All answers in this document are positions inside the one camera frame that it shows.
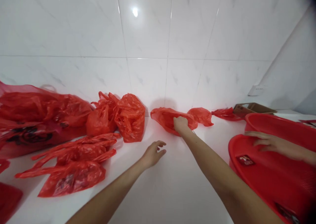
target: crumpled plastic bag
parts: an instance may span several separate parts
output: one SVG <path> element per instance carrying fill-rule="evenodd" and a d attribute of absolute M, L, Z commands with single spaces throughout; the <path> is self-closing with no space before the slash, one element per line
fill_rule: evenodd
<path fill-rule="evenodd" d="M 0 158 L 14 158 L 86 134 L 91 105 L 31 85 L 0 82 Z"/>
<path fill-rule="evenodd" d="M 212 123 L 212 114 L 204 108 L 192 108 L 188 111 L 188 114 L 193 115 L 194 120 L 203 124 L 206 127 L 214 125 Z"/>
<path fill-rule="evenodd" d="M 57 197 L 93 187 L 105 178 L 102 162 L 116 154 L 112 149 L 93 160 L 71 161 L 66 165 L 48 168 L 32 168 L 16 174 L 16 178 L 30 178 L 50 174 L 38 197 Z"/>
<path fill-rule="evenodd" d="M 112 93 L 106 96 L 102 92 L 99 92 L 99 97 L 100 100 L 98 102 L 91 103 L 96 106 L 96 109 L 88 116 L 86 123 L 88 136 L 94 137 L 114 132 L 117 128 L 114 117 L 119 110 L 117 106 L 119 100 Z"/>
<path fill-rule="evenodd" d="M 188 126 L 191 130 L 198 127 L 198 122 L 194 120 L 193 115 L 181 113 L 171 108 L 160 107 L 150 112 L 150 117 L 157 121 L 167 132 L 180 136 L 174 129 L 173 118 L 182 116 L 188 120 Z"/>
<path fill-rule="evenodd" d="M 9 165 L 8 160 L 0 159 L 0 173 Z M 21 190 L 0 182 L 0 224 L 5 224 L 12 217 L 22 196 Z"/>
<path fill-rule="evenodd" d="M 228 121 L 239 121 L 239 120 L 244 119 L 234 114 L 233 112 L 234 112 L 233 107 L 230 107 L 229 109 L 218 109 L 218 110 L 212 111 L 212 115 L 215 115 L 216 117 L 219 117 L 221 119 L 225 119 Z"/>
<path fill-rule="evenodd" d="M 94 186 L 105 177 L 105 169 L 100 165 L 116 154 L 109 147 L 116 143 L 118 133 L 102 134 L 93 138 L 84 137 L 61 144 L 32 157 L 42 158 L 34 166 L 15 175 L 29 178 L 51 174 L 39 193 L 39 197 L 55 197 L 78 192 Z M 54 167 L 42 168 L 49 160 L 57 158 Z"/>
<path fill-rule="evenodd" d="M 92 138 L 86 136 L 86 137 L 80 138 L 80 139 L 73 141 L 73 142 L 67 142 L 67 143 L 55 146 L 55 147 L 49 149 L 48 151 L 45 151 L 43 153 L 40 153 L 38 155 L 31 157 L 31 159 L 37 160 L 43 156 L 46 156 L 50 153 L 55 152 L 55 151 L 70 148 L 72 146 L 76 146 L 76 145 L 80 145 L 80 144 L 99 144 L 99 143 L 102 143 L 103 146 L 105 146 L 105 144 L 108 144 L 109 146 L 111 146 L 111 145 L 113 145 L 112 144 L 113 140 L 115 140 L 115 142 L 116 142 L 116 140 L 120 137 L 121 137 L 121 135 L 119 133 L 105 133 L 105 134 L 101 134 L 99 136 L 95 136 Z"/>
<path fill-rule="evenodd" d="M 126 94 L 118 101 L 119 110 L 115 115 L 124 142 L 140 142 L 145 128 L 145 106 L 133 94 Z"/>

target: wall outlet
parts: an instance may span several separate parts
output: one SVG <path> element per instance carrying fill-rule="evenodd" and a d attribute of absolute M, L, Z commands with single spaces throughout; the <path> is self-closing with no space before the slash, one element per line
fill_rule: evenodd
<path fill-rule="evenodd" d="M 264 89 L 261 85 L 253 85 L 250 89 L 248 95 L 249 96 L 259 96 L 263 93 Z"/>

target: brown box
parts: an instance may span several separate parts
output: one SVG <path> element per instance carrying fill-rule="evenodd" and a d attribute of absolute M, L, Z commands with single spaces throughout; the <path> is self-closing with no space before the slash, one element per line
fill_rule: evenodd
<path fill-rule="evenodd" d="M 270 109 L 258 103 L 243 103 L 236 104 L 234 108 L 234 114 L 239 115 L 240 117 L 245 116 L 250 113 L 261 113 L 261 114 L 273 114 L 276 113 L 276 110 Z"/>

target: white wall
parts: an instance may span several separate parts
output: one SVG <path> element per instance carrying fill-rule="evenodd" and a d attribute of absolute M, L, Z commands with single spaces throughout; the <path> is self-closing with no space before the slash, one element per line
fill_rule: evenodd
<path fill-rule="evenodd" d="M 246 100 L 254 100 L 274 109 L 295 109 L 301 104 L 300 112 L 311 113 L 307 107 L 314 107 L 315 113 L 313 98 L 314 101 L 316 98 L 311 94 L 316 89 L 315 63 L 315 8 L 309 7 L 263 78 L 264 93 Z"/>
<path fill-rule="evenodd" d="M 308 0 L 0 0 L 0 80 L 54 87 L 88 101 L 97 100 L 98 91 L 130 92 L 149 112 L 160 106 L 183 112 L 233 106 L 247 99 L 308 5 Z"/>

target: human arm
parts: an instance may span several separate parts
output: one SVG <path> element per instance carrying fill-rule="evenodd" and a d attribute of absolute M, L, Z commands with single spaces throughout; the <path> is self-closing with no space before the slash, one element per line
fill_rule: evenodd
<path fill-rule="evenodd" d="M 174 128 L 188 145 L 235 224 L 283 223 L 226 162 L 189 129 L 187 119 L 174 118 Z"/>
<path fill-rule="evenodd" d="M 259 138 L 254 142 L 253 145 L 265 145 L 261 151 L 277 152 L 290 159 L 304 161 L 307 164 L 316 166 L 316 153 L 304 147 L 291 143 L 277 136 L 261 132 L 248 131 L 245 133 L 245 135 Z"/>
<path fill-rule="evenodd" d="M 162 141 L 153 142 L 144 155 L 111 184 L 101 190 L 66 224 L 106 224 L 119 207 L 138 177 L 148 168 L 157 164 L 166 150 L 159 150 L 166 144 Z"/>

